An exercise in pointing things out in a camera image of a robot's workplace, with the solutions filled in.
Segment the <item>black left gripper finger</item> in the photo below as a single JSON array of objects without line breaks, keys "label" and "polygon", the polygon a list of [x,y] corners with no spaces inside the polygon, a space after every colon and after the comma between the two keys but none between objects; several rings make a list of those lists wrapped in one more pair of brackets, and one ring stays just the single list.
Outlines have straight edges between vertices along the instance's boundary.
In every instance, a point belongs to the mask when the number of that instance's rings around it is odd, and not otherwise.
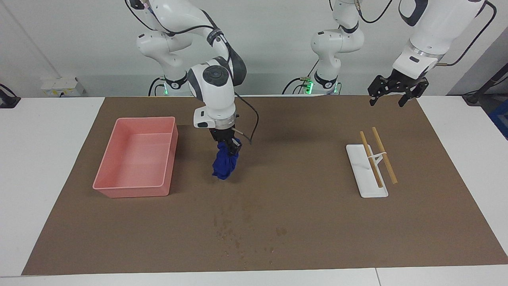
[{"label": "black left gripper finger", "polygon": [[389,79],[383,76],[376,76],[372,83],[370,83],[367,91],[371,99],[369,100],[370,106],[374,106],[379,98],[389,93]]},{"label": "black left gripper finger", "polygon": [[401,88],[404,92],[402,97],[400,98],[398,105],[399,107],[404,107],[404,105],[414,99],[414,98],[420,98],[422,94],[425,92],[426,88],[428,87],[429,82],[427,79],[422,79],[419,83],[417,83],[416,86],[410,88],[408,85],[401,85]]}]

